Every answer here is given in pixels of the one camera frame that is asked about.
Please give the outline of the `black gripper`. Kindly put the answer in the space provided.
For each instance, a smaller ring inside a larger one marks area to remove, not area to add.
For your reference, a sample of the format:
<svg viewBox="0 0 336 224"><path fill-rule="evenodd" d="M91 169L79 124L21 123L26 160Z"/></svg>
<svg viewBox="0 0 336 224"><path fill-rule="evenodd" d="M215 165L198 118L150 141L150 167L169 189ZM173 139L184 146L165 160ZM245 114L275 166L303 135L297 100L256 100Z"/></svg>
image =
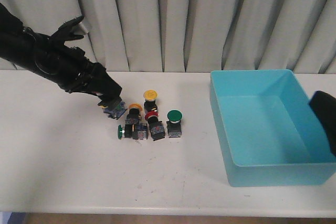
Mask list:
<svg viewBox="0 0 336 224"><path fill-rule="evenodd" d="M90 65L78 91L99 97L99 106L117 106L122 101L122 87L107 74L105 67L100 63Z"/></svg>

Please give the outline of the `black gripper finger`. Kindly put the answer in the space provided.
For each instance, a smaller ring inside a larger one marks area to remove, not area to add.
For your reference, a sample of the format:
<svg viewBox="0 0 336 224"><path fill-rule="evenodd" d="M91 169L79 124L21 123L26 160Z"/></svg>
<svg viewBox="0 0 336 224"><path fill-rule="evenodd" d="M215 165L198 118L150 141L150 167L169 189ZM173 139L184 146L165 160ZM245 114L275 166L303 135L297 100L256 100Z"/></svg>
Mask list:
<svg viewBox="0 0 336 224"><path fill-rule="evenodd" d="M316 91L309 106L320 121L329 141L330 151L335 156L335 97Z"/></svg>

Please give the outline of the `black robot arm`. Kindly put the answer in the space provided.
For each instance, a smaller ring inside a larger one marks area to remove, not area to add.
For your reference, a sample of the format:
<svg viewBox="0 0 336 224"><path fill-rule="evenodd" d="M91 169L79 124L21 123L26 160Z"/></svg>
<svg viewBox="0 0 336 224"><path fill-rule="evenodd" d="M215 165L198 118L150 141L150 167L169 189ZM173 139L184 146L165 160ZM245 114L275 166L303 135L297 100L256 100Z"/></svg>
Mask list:
<svg viewBox="0 0 336 224"><path fill-rule="evenodd" d="M40 75L66 92L100 98L104 112L118 119L124 112L121 87L105 67L93 63L78 47L72 19L51 36L24 27L1 7L1 57ZM211 99L222 118L221 142L239 166L293 162L335 161L335 141L329 139L308 99L288 70L213 71Z"/></svg>

